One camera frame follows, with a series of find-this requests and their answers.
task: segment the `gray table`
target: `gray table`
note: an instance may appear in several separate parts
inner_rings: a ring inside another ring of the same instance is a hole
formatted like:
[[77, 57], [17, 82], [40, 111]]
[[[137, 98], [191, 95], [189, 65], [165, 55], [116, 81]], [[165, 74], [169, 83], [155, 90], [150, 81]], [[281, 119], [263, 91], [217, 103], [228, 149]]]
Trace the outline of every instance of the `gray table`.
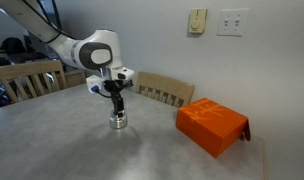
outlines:
[[122, 95], [122, 130], [109, 127], [110, 99], [85, 85], [0, 108], [0, 180], [264, 179], [260, 138], [214, 159], [176, 129], [176, 108]]

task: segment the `wall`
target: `wall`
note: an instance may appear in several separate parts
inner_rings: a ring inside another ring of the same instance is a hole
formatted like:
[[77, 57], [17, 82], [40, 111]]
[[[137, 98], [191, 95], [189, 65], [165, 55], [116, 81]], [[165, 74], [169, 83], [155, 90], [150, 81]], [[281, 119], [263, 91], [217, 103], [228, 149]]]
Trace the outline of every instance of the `wall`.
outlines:
[[[120, 37], [122, 59], [196, 85], [250, 118], [266, 141], [270, 179], [304, 179], [304, 0], [57, 1], [63, 27]], [[207, 8], [206, 33], [187, 34], [190, 9]], [[250, 8], [243, 37], [216, 36], [220, 11]]]
[[21, 39], [24, 44], [23, 33], [25, 31], [26, 30], [23, 29], [16, 21], [0, 11], [0, 46], [8, 37], [17, 37]]

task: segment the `orange box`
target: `orange box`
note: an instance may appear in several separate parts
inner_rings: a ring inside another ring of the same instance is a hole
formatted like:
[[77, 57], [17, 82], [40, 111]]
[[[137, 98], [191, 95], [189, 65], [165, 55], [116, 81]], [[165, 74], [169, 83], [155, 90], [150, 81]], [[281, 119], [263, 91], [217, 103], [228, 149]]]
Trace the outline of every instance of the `orange box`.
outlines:
[[246, 116], [206, 98], [179, 108], [176, 127], [215, 158], [243, 132], [251, 139]]

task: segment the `wall switch plate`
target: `wall switch plate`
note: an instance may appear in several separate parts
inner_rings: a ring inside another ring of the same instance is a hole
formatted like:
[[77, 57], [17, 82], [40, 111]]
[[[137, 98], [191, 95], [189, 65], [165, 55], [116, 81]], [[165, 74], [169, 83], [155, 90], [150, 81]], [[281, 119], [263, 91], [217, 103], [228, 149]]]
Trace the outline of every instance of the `wall switch plate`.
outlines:
[[218, 36], [242, 36], [249, 9], [222, 9]]
[[202, 34], [204, 32], [206, 14], [206, 9], [192, 9], [189, 22], [190, 33]]

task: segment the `chair back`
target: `chair back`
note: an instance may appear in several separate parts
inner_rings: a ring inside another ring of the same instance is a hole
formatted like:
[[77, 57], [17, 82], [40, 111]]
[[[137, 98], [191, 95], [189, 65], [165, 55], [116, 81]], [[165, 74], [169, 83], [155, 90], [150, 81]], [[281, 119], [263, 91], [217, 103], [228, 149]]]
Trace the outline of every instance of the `chair back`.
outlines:
[[[63, 87], [59, 85], [57, 73], [60, 74]], [[21, 98], [27, 100], [67, 88], [60, 61], [0, 66], [0, 81], [13, 103], [19, 102]]]
[[181, 107], [191, 102], [194, 85], [157, 74], [139, 72], [136, 93]]

